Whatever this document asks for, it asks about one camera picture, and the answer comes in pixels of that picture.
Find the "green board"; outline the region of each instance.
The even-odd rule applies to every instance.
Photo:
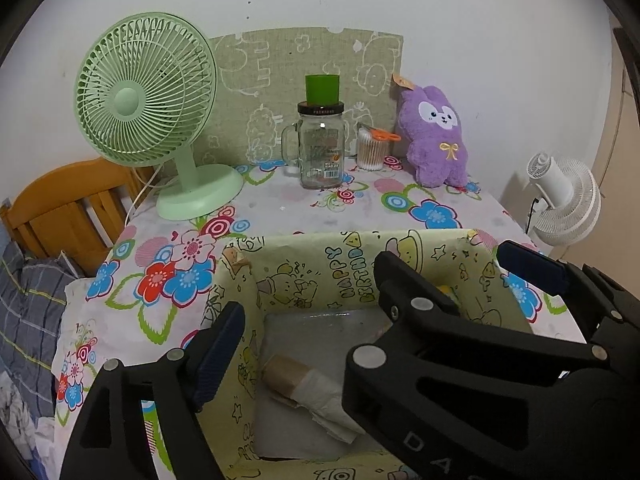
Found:
[[[306,74],[340,75],[348,154],[355,153],[356,122],[394,127],[390,79],[400,71],[402,36],[352,28],[338,33],[321,27],[277,28],[209,43],[218,88],[212,115],[193,143],[198,165],[281,158],[280,133],[298,120],[296,105],[305,99]]]

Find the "jar handle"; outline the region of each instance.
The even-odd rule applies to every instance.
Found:
[[[295,133],[295,142],[290,140],[292,132]],[[289,126],[285,126],[282,130],[282,138],[280,139],[280,145],[282,147],[282,158],[288,166],[298,166],[300,162],[300,146],[298,139],[298,123],[291,123]],[[294,156],[290,153],[290,147],[296,147],[296,153]]]

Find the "white power cord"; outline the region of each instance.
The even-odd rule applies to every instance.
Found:
[[[138,173],[137,168],[131,168],[131,169],[133,170],[133,174],[136,176],[136,179],[138,179],[140,184],[144,184],[145,186],[150,187],[151,189],[162,189],[163,187],[168,187],[171,185],[171,182],[167,182],[166,184],[160,184],[159,186],[152,186],[151,184],[149,184],[148,182],[145,182],[140,178],[140,174]]]
[[[151,175],[151,178],[148,180],[148,182],[144,183],[144,187],[140,190],[140,192],[138,193],[138,196],[136,197],[136,199],[133,201],[133,203],[131,204],[131,207],[129,208],[129,210],[127,211],[127,217],[124,220],[124,225],[127,226],[129,224],[129,216],[131,215],[131,212],[135,209],[136,207],[136,203],[138,202],[138,200],[140,200],[140,197],[142,196],[142,194],[146,191],[146,188],[148,187],[164,187],[164,186],[152,186],[151,183],[153,182],[153,180],[155,179],[156,175],[158,173],[160,173],[160,170],[162,170],[162,164],[160,164],[160,166],[158,166],[158,168],[154,171],[154,174]]]

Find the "plush bunny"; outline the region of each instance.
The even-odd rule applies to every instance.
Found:
[[[415,168],[416,182],[424,187],[466,186],[468,153],[455,110],[439,88],[402,81],[406,84],[401,84],[405,89],[400,94],[398,127],[411,141],[407,159]]]

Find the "green cup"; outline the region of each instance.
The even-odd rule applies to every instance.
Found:
[[[316,106],[335,105],[340,100],[340,76],[312,74],[305,76],[306,103]]]

